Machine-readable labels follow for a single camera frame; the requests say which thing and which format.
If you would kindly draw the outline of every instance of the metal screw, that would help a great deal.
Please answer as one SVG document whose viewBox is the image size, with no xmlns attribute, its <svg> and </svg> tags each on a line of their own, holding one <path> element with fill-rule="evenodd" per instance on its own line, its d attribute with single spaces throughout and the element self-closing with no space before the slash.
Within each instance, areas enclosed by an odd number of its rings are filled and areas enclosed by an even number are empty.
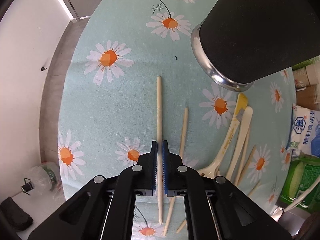
<svg viewBox="0 0 320 240">
<path fill-rule="evenodd" d="M 188 168 L 186 166 L 181 165 L 178 167 L 178 171 L 180 171 L 180 172 L 186 172 L 187 170 L 188 170 Z"/>
<path fill-rule="evenodd" d="M 226 182 L 226 178 L 223 176 L 218 176 L 216 177 L 216 182 L 218 182 L 219 184 L 223 184 Z"/>
<path fill-rule="evenodd" d="M 104 181 L 104 177 L 102 177 L 102 176 L 95 176 L 94 177 L 94 179 L 93 179 L 93 181 L 95 182 L 95 183 L 101 183 L 101 182 L 103 182 Z"/>
<path fill-rule="evenodd" d="M 133 170 L 133 171 L 141 171 L 141 170 L 142 170 L 142 166 L 141 166 L 141 165 L 134 165 L 134 166 L 132 167 L 132 170 Z"/>
</svg>

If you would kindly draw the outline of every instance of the green package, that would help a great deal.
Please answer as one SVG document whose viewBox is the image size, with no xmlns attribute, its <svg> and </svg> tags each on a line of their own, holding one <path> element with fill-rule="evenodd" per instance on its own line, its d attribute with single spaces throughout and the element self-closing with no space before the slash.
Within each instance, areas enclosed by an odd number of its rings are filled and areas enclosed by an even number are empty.
<svg viewBox="0 0 320 240">
<path fill-rule="evenodd" d="M 299 64 L 297 64 L 297 65 L 294 65 L 294 66 L 292 66 L 292 70 L 297 70 L 297 69 L 306 67 L 306 66 L 311 65 L 311 64 L 313 64 L 313 63 L 316 63 L 316 62 L 318 62 L 318 61 L 320 61 L 320 56 L 317 56 L 317 57 L 308 59 L 308 60 L 306 60 L 306 61 L 304 61 L 304 62 L 301 62 L 301 63 L 299 63 Z"/>
<path fill-rule="evenodd" d="M 292 160 L 285 180 L 280 200 L 291 204 L 320 175 L 320 159 L 310 155 L 300 155 Z M 320 184 L 318 184 L 299 204 L 298 207 L 312 213 L 320 210 Z"/>
</svg>

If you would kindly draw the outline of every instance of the salt bag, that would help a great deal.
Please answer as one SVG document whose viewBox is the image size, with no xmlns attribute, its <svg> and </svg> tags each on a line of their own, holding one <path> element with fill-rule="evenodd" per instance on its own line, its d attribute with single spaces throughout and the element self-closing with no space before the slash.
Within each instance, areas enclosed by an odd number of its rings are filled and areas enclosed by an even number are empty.
<svg viewBox="0 0 320 240">
<path fill-rule="evenodd" d="M 293 106 L 290 147 L 320 158 L 320 112 Z"/>
</svg>

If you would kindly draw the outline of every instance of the flower stem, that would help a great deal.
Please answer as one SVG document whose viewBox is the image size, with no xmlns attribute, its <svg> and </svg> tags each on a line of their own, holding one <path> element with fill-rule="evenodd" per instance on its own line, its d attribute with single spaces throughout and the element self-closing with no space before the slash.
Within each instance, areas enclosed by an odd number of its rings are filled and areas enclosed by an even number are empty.
<svg viewBox="0 0 320 240">
<path fill-rule="evenodd" d="M 170 13 L 170 11 L 169 11 L 169 9 L 167 8 L 167 11 L 168 11 L 168 13 L 169 13 L 169 17 L 171 18 L 171 13 Z"/>
<path fill-rule="evenodd" d="M 135 205 L 135 207 L 136 207 L 136 209 L 139 211 L 139 213 L 142 215 L 142 213 L 141 213 L 141 211 L 139 210 L 139 208 L 138 208 L 136 205 Z M 142 215 L 142 217 L 143 217 L 146 225 L 148 226 L 148 222 L 147 222 L 146 218 L 144 217 L 144 215 Z"/>
</svg>

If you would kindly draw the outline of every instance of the metal rim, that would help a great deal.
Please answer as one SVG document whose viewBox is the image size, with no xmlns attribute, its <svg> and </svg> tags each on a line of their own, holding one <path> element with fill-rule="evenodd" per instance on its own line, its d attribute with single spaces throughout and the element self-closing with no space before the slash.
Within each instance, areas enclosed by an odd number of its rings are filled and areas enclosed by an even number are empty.
<svg viewBox="0 0 320 240">
<path fill-rule="evenodd" d="M 232 81 L 231 79 L 227 78 L 223 74 L 221 74 L 211 63 L 208 59 L 207 55 L 204 53 L 204 50 L 201 45 L 199 31 L 200 31 L 201 24 L 197 25 L 192 33 L 191 33 L 191 47 L 193 54 L 196 57 L 199 65 L 202 67 L 204 72 L 218 85 L 222 86 L 225 89 L 234 91 L 234 92 L 243 92 L 248 90 L 253 82 L 242 84 Z"/>
</svg>

